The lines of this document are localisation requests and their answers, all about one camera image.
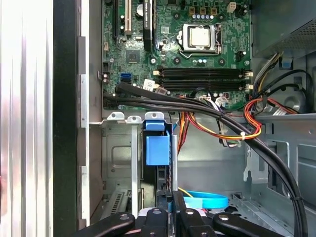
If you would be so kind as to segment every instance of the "green circuit board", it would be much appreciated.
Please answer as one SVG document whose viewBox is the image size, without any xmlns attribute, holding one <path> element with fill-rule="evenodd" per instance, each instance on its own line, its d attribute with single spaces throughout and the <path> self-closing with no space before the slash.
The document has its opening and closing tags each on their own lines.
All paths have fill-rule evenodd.
<svg viewBox="0 0 316 237">
<path fill-rule="evenodd" d="M 103 83 L 103 89 L 107 93 L 115 93 L 115 86 L 121 81 L 121 73 L 132 74 L 131 84 L 143 87 L 145 79 L 158 81 L 153 71 L 158 65 L 169 68 L 227 68 L 250 69 L 250 17 L 236 16 L 228 13 L 227 6 L 231 1 L 227 0 L 186 0 L 185 6 L 181 6 L 181 0 L 156 0 L 154 9 L 156 16 L 154 21 L 154 47 L 152 52 L 144 50 L 143 18 L 137 15 L 137 7 L 141 4 L 138 0 L 132 0 L 131 35 L 126 35 L 118 30 L 117 41 L 113 40 L 113 5 L 109 1 L 103 3 L 103 71 L 109 72 L 108 80 Z M 248 4 L 247 0 L 236 0 L 237 5 Z M 207 15 L 202 17 L 201 11 L 207 8 Z M 118 0 L 118 16 L 125 15 L 125 0 Z M 184 24 L 221 24 L 222 52 L 219 55 L 192 56 L 189 59 L 179 54 L 181 48 L 176 37 Z M 117 27 L 124 26 L 118 20 Z M 159 49 L 159 43 L 164 42 L 163 49 Z M 241 60 L 237 60 L 237 52 L 245 52 Z M 206 59 L 203 66 L 199 65 L 199 59 Z M 188 94 L 190 91 L 171 92 L 173 94 Z M 243 90 L 229 91 L 228 109 L 242 106 L 246 102 Z"/>
</svg>

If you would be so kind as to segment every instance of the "blue sata port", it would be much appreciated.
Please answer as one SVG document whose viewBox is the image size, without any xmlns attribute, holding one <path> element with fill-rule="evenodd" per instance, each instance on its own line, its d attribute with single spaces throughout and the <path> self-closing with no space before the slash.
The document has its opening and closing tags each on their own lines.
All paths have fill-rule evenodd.
<svg viewBox="0 0 316 237">
<path fill-rule="evenodd" d="M 132 83 L 132 73 L 121 73 L 120 74 L 120 81 L 125 82 L 127 84 Z"/>
<path fill-rule="evenodd" d="M 124 79 L 132 79 L 132 73 L 121 73 L 120 74 L 120 78 L 124 78 Z"/>
</svg>

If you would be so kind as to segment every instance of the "black clip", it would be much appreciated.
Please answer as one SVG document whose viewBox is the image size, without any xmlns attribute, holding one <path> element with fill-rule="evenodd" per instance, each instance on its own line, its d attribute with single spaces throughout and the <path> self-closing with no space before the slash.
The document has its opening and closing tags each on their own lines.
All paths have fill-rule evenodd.
<svg viewBox="0 0 316 237">
<path fill-rule="evenodd" d="M 268 103 L 268 97 L 266 94 L 262 95 L 262 108 L 264 109 L 267 106 Z"/>
<path fill-rule="evenodd" d="M 302 201 L 303 198 L 302 197 L 291 197 L 290 198 L 292 201 Z"/>
</svg>

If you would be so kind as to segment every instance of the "pcie slot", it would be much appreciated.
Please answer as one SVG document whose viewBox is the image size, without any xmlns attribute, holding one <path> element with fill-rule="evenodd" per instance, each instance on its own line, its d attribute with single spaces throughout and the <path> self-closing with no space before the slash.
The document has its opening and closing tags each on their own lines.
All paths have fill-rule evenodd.
<svg viewBox="0 0 316 237">
<path fill-rule="evenodd" d="M 113 20 L 112 20 L 112 38 L 114 42 L 117 42 L 119 27 L 119 0 L 113 0 Z"/>
<path fill-rule="evenodd" d="M 194 90 L 204 87 L 214 91 L 238 91 L 242 87 L 240 81 L 218 81 L 218 80 L 181 80 L 181 79 L 162 79 L 160 84 L 169 91 Z"/>
<path fill-rule="evenodd" d="M 154 71 L 154 75 L 181 79 L 238 79 L 244 77 L 243 71 L 239 69 L 206 68 L 160 68 L 158 71 Z"/>
<path fill-rule="evenodd" d="M 125 33 L 132 34 L 132 0 L 125 0 Z"/>
</svg>

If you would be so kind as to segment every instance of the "motherboard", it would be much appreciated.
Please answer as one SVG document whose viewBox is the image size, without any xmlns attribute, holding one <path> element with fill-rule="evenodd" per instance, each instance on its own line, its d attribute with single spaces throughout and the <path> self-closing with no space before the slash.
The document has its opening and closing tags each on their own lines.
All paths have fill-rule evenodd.
<svg viewBox="0 0 316 237">
<path fill-rule="evenodd" d="M 198 95 L 210 91 L 239 108 L 250 70 L 249 7 L 247 0 L 104 0 L 104 92 L 121 96 L 120 82 L 166 95 L 204 88 Z"/>
</svg>

